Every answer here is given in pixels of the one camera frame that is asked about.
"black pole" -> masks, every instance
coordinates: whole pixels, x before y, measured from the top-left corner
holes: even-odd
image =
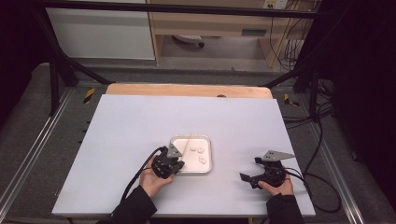
[[[96,81],[100,82],[101,84],[111,84],[111,83],[115,83],[115,81],[110,81],[107,80],[103,77],[100,77],[99,75],[97,75],[96,73],[94,73],[93,71],[91,71],[90,69],[86,68],[84,65],[74,61],[72,58],[70,58],[69,56],[67,56],[63,51],[62,51],[62,55],[64,56],[64,59],[74,68],[76,68],[77,70],[79,70],[80,72],[84,73],[85,75],[87,75],[88,77],[91,77],[93,79],[95,79]]]
[[[35,25],[38,26],[37,29],[39,32],[43,32],[44,37],[46,37],[46,41],[50,45],[50,54],[53,56],[53,63],[56,63],[56,69],[64,80],[64,84],[66,86],[76,86],[78,84],[78,79],[76,78],[74,71],[65,64],[59,43],[55,34],[49,28],[48,23],[43,18],[42,10],[44,10],[43,7],[30,7],[30,12],[35,20]]]
[[[318,69],[314,68],[311,78],[311,92],[309,97],[309,115],[314,122],[318,121],[317,99],[318,99]]]
[[[75,223],[73,222],[73,218],[68,217],[67,220],[69,221],[70,224],[75,224]]]
[[[261,85],[259,87],[266,87],[268,89],[271,89],[273,87],[275,87],[276,85],[288,80],[291,77],[297,77],[299,76],[307,67],[306,66],[299,66],[296,67],[294,70],[289,71],[287,74],[278,77],[270,82],[268,82],[267,84]]]

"white cabinet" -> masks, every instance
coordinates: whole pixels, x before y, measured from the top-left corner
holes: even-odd
[[[59,44],[70,57],[155,60],[147,12],[62,8],[47,11]]]

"black sleeve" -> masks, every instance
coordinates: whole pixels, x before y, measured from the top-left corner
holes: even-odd
[[[277,194],[267,202],[270,224],[304,224],[294,195]]]
[[[110,216],[96,224],[144,224],[155,212],[157,208],[139,185]]]

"person's arm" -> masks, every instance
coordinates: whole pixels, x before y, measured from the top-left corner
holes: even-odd
[[[267,202],[267,212],[271,224],[304,224],[289,175],[286,175],[285,181],[278,188],[263,181],[259,181],[259,186],[273,195]]]
[[[157,212],[151,199],[163,186],[172,182],[173,176],[167,179],[156,176],[151,170],[153,158],[148,161],[146,169],[140,175],[140,185],[117,206],[110,216],[96,224],[144,224]]]

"wooden edge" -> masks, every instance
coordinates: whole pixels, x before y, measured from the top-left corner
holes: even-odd
[[[169,95],[169,96],[225,96],[230,98],[273,99],[264,87],[211,86],[180,84],[120,84],[108,86],[106,94],[112,95]]]
[[[165,38],[164,35],[155,35],[155,49],[157,51],[157,65],[161,63],[161,57],[163,55],[163,39]]]
[[[276,56],[273,49],[271,48],[270,39],[266,37],[260,37],[258,40],[260,47],[262,48],[262,54],[264,55],[267,66],[269,68],[273,68],[275,65],[273,61]],[[271,39],[271,43],[277,43],[277,41],[278,39]]]

